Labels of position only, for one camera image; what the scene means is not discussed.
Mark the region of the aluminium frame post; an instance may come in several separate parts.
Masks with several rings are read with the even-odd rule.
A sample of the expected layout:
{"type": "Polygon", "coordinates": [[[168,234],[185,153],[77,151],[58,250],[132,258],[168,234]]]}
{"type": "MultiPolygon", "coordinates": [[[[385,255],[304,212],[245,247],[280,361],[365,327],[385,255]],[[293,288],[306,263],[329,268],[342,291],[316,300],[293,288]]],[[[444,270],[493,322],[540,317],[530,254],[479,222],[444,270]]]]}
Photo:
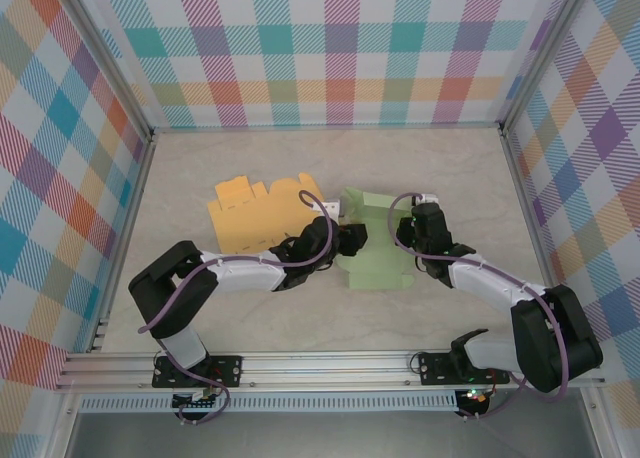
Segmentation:
{"type": "Polygon", "coordinates": [[[60,2],[78,29],[79,34],[86,42],[86,47],[92,54],[100,70],[104,73],[134,127],[145,137],[147,142],[150,142],[153,138],[153,128],[144,116],[132,89],[125,80],[103,35],[94,23],[83,1],[60,0],[60,2]]]}
{"type": "Polygon", "coordinates": [[[514,127],[550,66],[585,0],[539,0],[525,33],[524,51],[508,76],[509,88],[497,113],[504,137],[514,127]]]}

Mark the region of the orange paper box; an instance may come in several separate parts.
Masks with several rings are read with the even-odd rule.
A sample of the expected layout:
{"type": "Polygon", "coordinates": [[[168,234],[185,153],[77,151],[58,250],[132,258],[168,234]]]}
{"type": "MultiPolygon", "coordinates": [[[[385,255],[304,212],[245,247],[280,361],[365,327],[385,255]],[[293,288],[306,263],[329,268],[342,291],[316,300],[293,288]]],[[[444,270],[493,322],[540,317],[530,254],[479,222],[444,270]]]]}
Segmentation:
{"type": "Polygon", "coordinates": [[[254,254],[300,235],[305,226],[321,215],[300,200],[302,190],[324,199],[307,173],[276,180],[270,186],[250,183],[244,175],[217,184],[216,199],[207,208],[220,252],[254,254]]]}

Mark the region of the aluminium frame cross bar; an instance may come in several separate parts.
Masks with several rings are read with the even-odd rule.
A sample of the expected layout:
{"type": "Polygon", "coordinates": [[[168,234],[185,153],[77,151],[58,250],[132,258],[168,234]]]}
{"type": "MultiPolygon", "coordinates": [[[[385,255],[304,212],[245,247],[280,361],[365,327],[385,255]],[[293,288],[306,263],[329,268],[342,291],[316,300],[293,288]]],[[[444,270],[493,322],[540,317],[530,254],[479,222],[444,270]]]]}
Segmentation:
{"type": "Polygon", "coordinates": [[[392,124],[309,124],[309,125],[264,125],[232,127],[155,127],[154,136],[160,134],[190,133],[244,133],[244,132],[285,132],[285,131],[328,131],[328,130],[392,130],[392,129],[501,129],[499,122],[442,122],[442,123],[392,123],[392,124]]]}

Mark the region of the aluminium frame leg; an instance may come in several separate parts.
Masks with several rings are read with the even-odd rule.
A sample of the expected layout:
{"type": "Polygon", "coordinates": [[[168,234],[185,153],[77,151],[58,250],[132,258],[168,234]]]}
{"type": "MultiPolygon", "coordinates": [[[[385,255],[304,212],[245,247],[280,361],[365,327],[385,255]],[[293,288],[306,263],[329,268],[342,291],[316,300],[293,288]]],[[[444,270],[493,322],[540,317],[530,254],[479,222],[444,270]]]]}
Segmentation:
{"type": "Polygon", "coordinates": [[[44,458],[65,458],[80,409],[81,394],[64,394],[44,458]]]}
{"type": "Polygon", "coordinates": [[[581,389],[581,396],[600,458],[622,458],[603,392],[597,387],[587,387],[581,389]]]}

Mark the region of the long aluminium mounting rail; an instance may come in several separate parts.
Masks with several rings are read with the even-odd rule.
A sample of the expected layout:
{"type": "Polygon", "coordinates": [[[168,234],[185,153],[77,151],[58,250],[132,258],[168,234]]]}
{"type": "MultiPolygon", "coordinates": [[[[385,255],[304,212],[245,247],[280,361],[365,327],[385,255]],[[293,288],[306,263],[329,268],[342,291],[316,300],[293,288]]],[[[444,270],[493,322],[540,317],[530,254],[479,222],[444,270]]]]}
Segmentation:
{"type": "MultiPolygon", "coordinates": [[[[418,391],[410,351],[243,352],[232,392],[418,391]]],[[[151,353],[71,354],[58,393],[153,392],[151,353]]]]}

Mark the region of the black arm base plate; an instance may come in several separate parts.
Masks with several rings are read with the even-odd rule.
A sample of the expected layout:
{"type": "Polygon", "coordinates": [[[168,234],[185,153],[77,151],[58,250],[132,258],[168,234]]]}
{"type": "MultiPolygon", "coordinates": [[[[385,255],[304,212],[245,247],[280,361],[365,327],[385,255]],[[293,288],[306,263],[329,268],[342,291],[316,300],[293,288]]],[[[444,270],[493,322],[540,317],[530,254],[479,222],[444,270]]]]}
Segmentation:
{"type": "Polygon", "coordinates": [[[452,352],[418,355],[421,384],[426,385],[502,385],[510,382],[506,371],[480,369],[468,359],[452,352]]]}
{"type": "MultiPolygon", "coordinates": [[[[208,356],[189,372],[203,378],[220,382],[227,388],[239,386],[243,357],[238,355],[208,356]]],[[[159,356],[154,360],[151,386],[153,388],[197,388],[205,383],[176,368],[168,357],[159,356]]]]}

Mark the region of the small black circuit board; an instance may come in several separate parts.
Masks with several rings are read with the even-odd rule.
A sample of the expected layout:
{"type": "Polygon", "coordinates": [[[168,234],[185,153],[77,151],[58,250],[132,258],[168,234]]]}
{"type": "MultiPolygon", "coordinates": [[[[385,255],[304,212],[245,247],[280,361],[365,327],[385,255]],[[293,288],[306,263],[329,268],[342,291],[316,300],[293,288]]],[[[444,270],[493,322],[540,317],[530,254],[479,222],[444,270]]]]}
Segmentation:
{"type": "Polygon", "coordinates": [[[191,413],[208,413],[216,409],[217,395],[206,394],[203,391],[193,393],[176,393],[171,399],[171,408],[178,411],[180,408],[183,412],[191,413]]]}

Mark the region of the green paper box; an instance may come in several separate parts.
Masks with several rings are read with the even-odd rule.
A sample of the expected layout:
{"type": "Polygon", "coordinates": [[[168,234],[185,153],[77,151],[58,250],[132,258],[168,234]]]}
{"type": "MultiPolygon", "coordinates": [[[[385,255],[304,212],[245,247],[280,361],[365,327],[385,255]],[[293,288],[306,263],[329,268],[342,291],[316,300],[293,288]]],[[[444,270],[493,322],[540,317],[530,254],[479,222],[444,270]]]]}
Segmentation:
{"type": "Polygon", "coordinates": [[[393,196],[346,187],[341,195],[344,224],[364,224],[368,238],[354,257],[336,264],[348,273],[355,290],[403,290],[414,283],[414,258],[396,246],[387,218],[393,196]]]}

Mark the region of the aluminium table side rail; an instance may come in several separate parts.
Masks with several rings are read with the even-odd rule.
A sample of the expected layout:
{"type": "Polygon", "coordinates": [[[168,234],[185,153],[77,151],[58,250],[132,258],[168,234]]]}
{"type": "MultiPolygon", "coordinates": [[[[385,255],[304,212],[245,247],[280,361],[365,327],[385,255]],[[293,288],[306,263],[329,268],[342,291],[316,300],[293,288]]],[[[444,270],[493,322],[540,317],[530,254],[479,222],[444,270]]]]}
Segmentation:
{"type": "Polygon", "coordinates": [[[520,208],[524,216],[526,227],[529,233],[529,238],[536,256],[537,267],[540,271],[541,276],[541,283],[547,287],[551,287],[555,284],[555,280],[552,277],[550,265],[546,261],[542,241],[535,222],[533,208],[530,206],[530,203],[527,199],[522,174],[518,168],[518,163],[508,140],[507,132],[503,128],[498,127],[498,134],[500,144],[503,148],[505,159],[518,197],[520,208]]]}
{"type": "Polygon", "coordinates": [[[96,308],[89,322],[89,334],[81,348],[82,353],[91,353],[94,350],[96,342],[99,340],[98,329],[108,323],[110,310],[116,297],[118,284],[143,198],[145,185],[151,170],[156,145],[156,136],[151,136],[147,139],[147,143],[143,148],[142,161],[136,177],[135,186],[131,192],[130,200],[126,208],[123,227],[115,243],[113,261],[109,268],[105,288],[99,295],[96,308]]]}

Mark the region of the small circuit board with light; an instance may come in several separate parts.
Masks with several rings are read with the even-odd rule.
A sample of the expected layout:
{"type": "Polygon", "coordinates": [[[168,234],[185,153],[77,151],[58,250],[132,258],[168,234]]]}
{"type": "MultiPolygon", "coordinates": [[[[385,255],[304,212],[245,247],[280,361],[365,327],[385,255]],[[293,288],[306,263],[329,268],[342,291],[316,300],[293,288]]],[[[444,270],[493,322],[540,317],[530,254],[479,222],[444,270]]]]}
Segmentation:
{"type": "Polygon", "coordinates": [[[491,397],[488,389],[468,388],[456,391],[456,400],[459,407],[484,403],[491,397]]]}

